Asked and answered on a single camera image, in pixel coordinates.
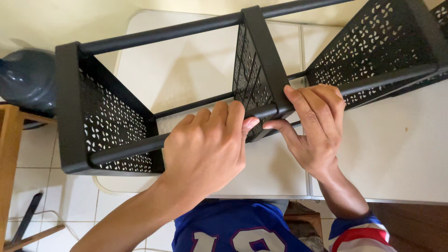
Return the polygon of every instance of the right hand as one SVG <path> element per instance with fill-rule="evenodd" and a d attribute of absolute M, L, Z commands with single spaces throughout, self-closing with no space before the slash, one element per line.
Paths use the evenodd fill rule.
<path fill-rule="evenodd" d="M 300 166 L 320 180 L 329 169 L 338 167 L 345 102 L 337 87 L 323 84 L 297 90 L 287 85 L 284 93 L 294 105 L 305 135 L 297 135 L 283 119 L 268 121 L 263 128 L 280 131 Z"/>

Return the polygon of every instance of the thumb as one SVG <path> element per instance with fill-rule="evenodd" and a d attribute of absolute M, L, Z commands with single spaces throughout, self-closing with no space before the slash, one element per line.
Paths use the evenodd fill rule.
<path fill-rule="evenodd" d="M 276 129 L 280 131 L 288 146 L 294 146 L 297 143 L 297 133 L 287 120 L 278 119 L 267 121 L 263 124 L 263 129 Z"/>
<path fill-rule="evenodd" d="M 256 117 L 250 117 L 243 121 L 243 127 L 241 129 L 241 149 L 240 149 L 240 158 L 238 159 L 238 163 L 246 162 L 246 137 L 249 131 L 255 127 L 260 122 L 260 119 Z"/>

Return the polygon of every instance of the forearm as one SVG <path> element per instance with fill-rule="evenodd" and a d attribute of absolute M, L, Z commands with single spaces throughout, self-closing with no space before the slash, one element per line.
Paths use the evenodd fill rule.
<path fill-rule="evenodd" d="M 127 200 L 95 225 L 71 252 L 130 252 L 199 201 L 162 175 L 150 188 Z"/>
<path fill-rule="evenodd" d="M 329 209 L 337 218 L 357 219 L 368 214 L 366 200 L 337 165 L 316 179 Z"/>

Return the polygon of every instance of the black metal frame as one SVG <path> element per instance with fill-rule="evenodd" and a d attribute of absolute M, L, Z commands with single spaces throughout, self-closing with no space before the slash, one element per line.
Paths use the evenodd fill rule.
<path fill-rule="evenodd" d="M 245 118 L 255 116 L 262 121 L 286 118 L 290 115 L 294 108 L 283 94 L 283 87 L 288 85 L 288 81 L 307 76 L 310 70 L 286 76 L 280 57 L 275 49 L 272 37 L 267 30 L 265 18 L 277 17 L 290 13 L 300 12 L 304 10 L 320 8 L 332 4 L 343 3 L 351 0 L 297 0 L 284 4 L 276 4 L 267 7 L 251 7 L 243 9 L 241 12 L 227 14 L 219 17 L 212 17 L 199 21 L 184 23 L 175 26 L 159 28 L 155 30 L 124 35 L 120 37 L 103 39 L 89 43 L 70 43 L 56 47 L 56 83 L 58 85 L 58 129 L 60 134 L 60 154 L 62 169 L 68 174 L 86 174 L 86 175 L 119 175 L 119 176 L 148 176 L 158 175 L 164 171 L 163 157 L 161 148 L 163 148 L 164 141 L 169 133 L 158 135 L 157 124 L 155 120 L 168 115 L 197 108 L 203 105 L 239 96 L 246 107 Z M 413 11 L 412 15 L 416 17 L 416 23 L 424 33 L 434 56 L 434 62 L 423 65 L 410 66 L 404 69 L 374 76 L 372 78 L 360 79 L 350 84 L 339 86 L 343 95 L 353 94 L 356 92 L 368 90 L 374 87 L 381 87 L 391 83 L 404 82 L 397 89 L 406 88 L 414 83 L 425 80 L 430 76 L 445 72 L 448 66 L 448 52 L 446 50 L 447 44 L 443 39 L 441 32 L 434 29 L 434 20 L 431 18 L 429 12 L 426 10 L 420 0 L 401 0 L 405 2 L 409 9 Z M 234 89 L 230 93 L 215 96 L 202 101 L 187 104 L 178 108 L 173 108 L 160 113 L 152 114 L 128 89 L 121 84 L 113 74 L 111 74 L 99 61 L 93 57 L 96 54 L 105 52 L 112 52 L 120 49 L 140 46 L 149 43 L 155 43 L 168 39 L 178 38 L 182 36 L 192 35 L 205 31 L 220 29 L 228 26 L 240 25 L 240 32 L 242 29 L 248 31 L 250 35 L 250 44 L 255 49 L 255 53 L 260 61 L 260 66 L 265 74 L 264 82 L 269 87 L 271 92 L 272 102 L 263 104 L 262 106 L 255 106 L 253 109 L 248 109 L 245 94 L 249 94 L 249 99 L 255 89 L 249 89 L 249 80 L 246 80 L 244 91 L 240 94 L 236 91 L 238 80 L 234 78 Z M 236 58 L 237 63 L 241 63 L 243 59 Z M 80 74 L 79 71 L 88 69 L 86 77 Z M 114 99 L 119 100 L 122 104 L 126 104 L 132 113 L 138 114 L 142 118 L 143 127 L 146 130 L 143 137 L 137 140 L 128 141 L 123 140 L 118 144 L 115 140 L 115 145 L 108 146 L 108 148 L 100 149 L 98 151 L 86 150 L 86 137 L 84 136 L 84 128 L 88 127 L 84 123 L 88 116 L 92 114 L 86 113 L 86 101 L 82 101 L 82 96 L 88 94 L 89 91 L 84 90 L 81 83 L 85 85 L 95 85 L 96 80 L 101 80 L 101 84 L 97 83 L 98 87 L 104 88 L 100 90 L 114 96 Z M 91 95 L 91 98 L 101 99 L 100 96 Z M 299 122 L 292 123 L 293 126 L 299 126 Z M 253 134 L 248 138 L 248 142 L 258 141 L 259 139 L 277 133 L 276 130 L 262 130 Z M 152 164 L 149 171 L 142 169 L 129 170 L 106 170 L 102 166 L 120 161 L 129 160 L 134 155 L 148 155 L 150 163 Z"/>

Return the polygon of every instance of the left hand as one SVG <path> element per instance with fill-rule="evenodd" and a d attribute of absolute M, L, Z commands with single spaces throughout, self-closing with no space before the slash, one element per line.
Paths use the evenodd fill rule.
<path fill-rule="evenodd" d="M 199 200 L 227 185 L 246 166 L 246 136 L 259 123 L 244 112 L 239 101 L 220 101 L 213 112 L 185 116 L 165 140 L 161 178 Z"/>

